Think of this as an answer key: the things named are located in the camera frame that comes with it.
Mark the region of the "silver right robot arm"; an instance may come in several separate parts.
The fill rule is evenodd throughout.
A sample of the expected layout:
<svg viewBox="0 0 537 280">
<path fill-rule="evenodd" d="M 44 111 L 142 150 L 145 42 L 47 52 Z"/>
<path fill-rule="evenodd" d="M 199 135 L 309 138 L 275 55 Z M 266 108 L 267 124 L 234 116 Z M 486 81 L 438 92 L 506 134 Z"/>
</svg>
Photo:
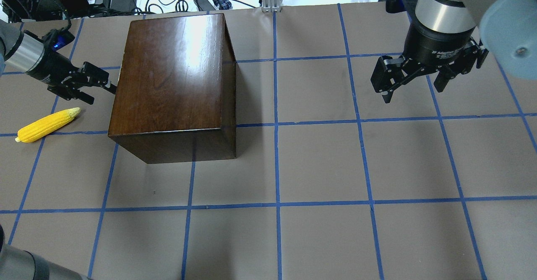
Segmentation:
<svg viewBox="0 0 537 280">
<path fill-rule="evenodd" d="M 386 104 L 418 76 L 438 73 L 437 91 L 480 68 L 491 51 L 512 75 L 536 79 L 536 0 L 387 0 L 411 22 L 399 58 L 378 58 L 371 76 Z M 235 104 L 236 58 L 223 14 L 134 21 L 129 28 L 115 109 Z"/>
</svg>

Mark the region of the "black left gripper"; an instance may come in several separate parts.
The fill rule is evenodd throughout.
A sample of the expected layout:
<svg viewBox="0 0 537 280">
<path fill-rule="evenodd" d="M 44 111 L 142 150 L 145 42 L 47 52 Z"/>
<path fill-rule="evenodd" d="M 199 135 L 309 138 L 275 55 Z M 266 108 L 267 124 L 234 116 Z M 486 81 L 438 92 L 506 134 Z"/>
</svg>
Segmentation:
<svg viewBox="0 0 537 280">
<path fill-rule="evenodd" d="M 52 49 L 45 49 L 40 60 L 26 74 L 48 85 L 48 91 L 66 101 L 81 100 L 94 104 L 94 97 L 78 90 L 82 86 L 101 87 L 114 95 L 117 91 L 105 70 L 84 62 L 78 71 L 68 58 Z"/>
</svg>

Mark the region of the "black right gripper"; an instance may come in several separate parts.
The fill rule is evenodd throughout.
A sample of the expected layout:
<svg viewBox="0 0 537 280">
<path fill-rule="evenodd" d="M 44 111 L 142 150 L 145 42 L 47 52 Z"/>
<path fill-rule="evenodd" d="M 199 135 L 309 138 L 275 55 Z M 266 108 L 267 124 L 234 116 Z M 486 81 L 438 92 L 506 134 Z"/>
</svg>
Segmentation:
<svg viewBox="0 0 537 280">
<path fill-rule="evenodd" d="M 480 69 L 489 54 L 482 41 L 476 42 L 471 37 L 473 31 L 474 28 L 456 33 L 438 32 L 412 22 L 403 54 L 378 57 L 370 79 L 374 91 L 389 104 L 396 89 L 428 74 L 428 67 L 438 66 L 433 84 L 437 92 L 443 92 L 459 74 L 468 74 L 473 67 Z"/>
</svg>

